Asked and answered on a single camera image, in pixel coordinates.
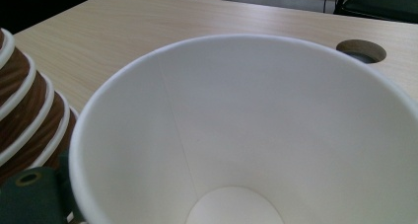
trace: chair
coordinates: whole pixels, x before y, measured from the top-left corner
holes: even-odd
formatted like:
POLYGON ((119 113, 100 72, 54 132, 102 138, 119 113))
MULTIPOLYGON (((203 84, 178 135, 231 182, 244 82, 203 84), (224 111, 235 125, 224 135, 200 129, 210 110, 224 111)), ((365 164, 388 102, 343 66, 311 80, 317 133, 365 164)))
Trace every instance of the chair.
POLYGON ((418 0, 338 0, 334 14, 418 24, 418 0))

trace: stacked paper cup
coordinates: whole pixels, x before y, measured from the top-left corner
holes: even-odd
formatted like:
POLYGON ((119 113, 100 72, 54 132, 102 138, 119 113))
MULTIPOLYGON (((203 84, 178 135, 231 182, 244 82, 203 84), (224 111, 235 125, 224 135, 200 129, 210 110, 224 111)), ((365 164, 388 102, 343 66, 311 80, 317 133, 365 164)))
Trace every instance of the stacked paper cup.
POLYGON ((77 112, 0 29, 0 186, 33 167, 57 168, 77 112))

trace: light wood tabletop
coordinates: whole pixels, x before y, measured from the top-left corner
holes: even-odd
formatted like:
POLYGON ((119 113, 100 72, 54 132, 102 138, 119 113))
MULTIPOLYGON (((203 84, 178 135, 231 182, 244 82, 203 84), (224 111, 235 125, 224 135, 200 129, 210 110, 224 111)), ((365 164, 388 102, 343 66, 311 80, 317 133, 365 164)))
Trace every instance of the light wood tabletop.
POLYGON ((167 44, 221 34, 301 38, 335 48, 374 42, 386 58, 370 64, 418 100, 418 26, 222 0, 89 0, 15 34, 77 111, 117 70, 167 44))

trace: cup rim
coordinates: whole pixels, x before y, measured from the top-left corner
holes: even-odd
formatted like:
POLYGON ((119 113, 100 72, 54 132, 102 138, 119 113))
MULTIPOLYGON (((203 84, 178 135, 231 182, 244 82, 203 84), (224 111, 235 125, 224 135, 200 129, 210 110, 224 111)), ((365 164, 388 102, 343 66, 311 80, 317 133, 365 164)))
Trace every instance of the cup rim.
POLYGON ((43 148, 43 151, 37 156, 37 158, 32 162, 29 168, 40 167, 42 166, 52 155, 55 149, 58 147, 58 144, 61 142, 62 138, 64 137, 65 132, 67 131, 68 123, 70 121, 70 107, 68 105, 68 101, 65 97, 62 96, 61 93, 55 91, 57 96, 61 98, 64 106, 64 116, 61 118, 59 122, 58 129, 56 130, 53 137, 49 140, 46 146, 43 148))
POLYGON ((49 113, 49 110, 52 107, 53 98, 54 98, 54 88, 52 82, 49 78, 44 78, 43 80, 46 83, 46 94, 45 101, 42 108, 38 112, 34 121, 25 129, 25 131, 19 135, 19 137, 9 145, 3 152, 0 153, 0 166, 3 166, 10 158, 12 158, 36 133, 40 125, 45 120, 46 116, 49 113))
POLYGON ((30 67, 28 76, 25 78, 21 87, 19 87, 19 89, 0 107, 0 120, 6 117, 18 105, 18 103, 25 97, 32 84, 34 83, 36 76, 35 62, 27 54, 24 53, 24 55, 28 59, 30 67))
POLYGON ((5 29, 0 29, 0 31, 3 32, 4 36, 3 45, 0 48, 0 69, 2 69, 10 56, 12 56, 13 50, 15 49, 15 39, 9 31, 5 29))

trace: wooden table surface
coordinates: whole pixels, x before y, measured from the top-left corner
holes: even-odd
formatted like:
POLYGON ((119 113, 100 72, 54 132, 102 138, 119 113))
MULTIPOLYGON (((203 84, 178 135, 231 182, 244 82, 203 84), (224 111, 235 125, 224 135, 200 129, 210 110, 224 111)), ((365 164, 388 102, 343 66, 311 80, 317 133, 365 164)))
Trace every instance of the wooden table surface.
POLYGON ((346 39, 382 46, 371 64, 418 100, 418 26, 221 0, 89 0, 15 34, 55 90, 80 112, 117 70, 164 45, 219 34, 295 37, 335 48, 346 39))

